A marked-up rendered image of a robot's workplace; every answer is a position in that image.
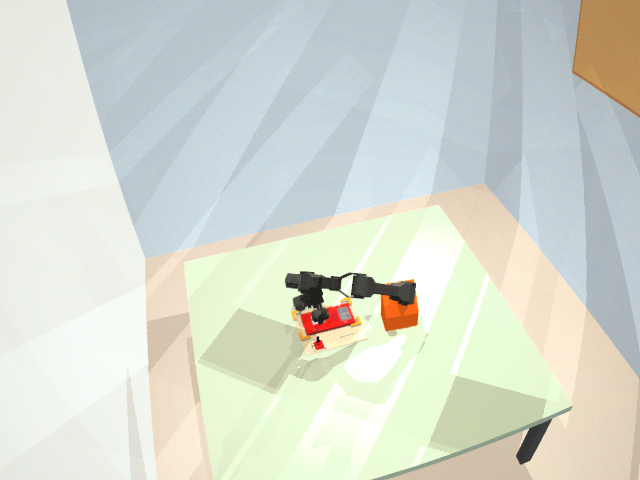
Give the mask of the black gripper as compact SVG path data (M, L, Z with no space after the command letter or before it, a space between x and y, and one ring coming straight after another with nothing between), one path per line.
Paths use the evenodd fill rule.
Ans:
M313 306L313 308L317 308L311 311L311 315L312 315L313 322L318 322L319 325L322 325L325 320L330 318L327 308L321 305L322 303L324 303L322 295L323 295L322 289L317 294L307 295L310 301L310 304Z

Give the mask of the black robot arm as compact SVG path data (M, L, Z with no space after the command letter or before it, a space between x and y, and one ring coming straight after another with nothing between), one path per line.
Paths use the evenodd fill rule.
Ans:
M353 275L351 296L349 297L341 290L342 279ZM300 274L287 273L285 277L285 287L298 289L301 295L292 299L295 310L302 311L305 307L311 308L307 297L309 294L317 294L321 289L328 289L341 293L346 298L365 299L373 294L387 295L390 300L398 301L401 306L414 305L416 282L400 280L390 284L376 283L373 277L362 273L347 273L343 276L325 277L315 274L315 272L300 271Z

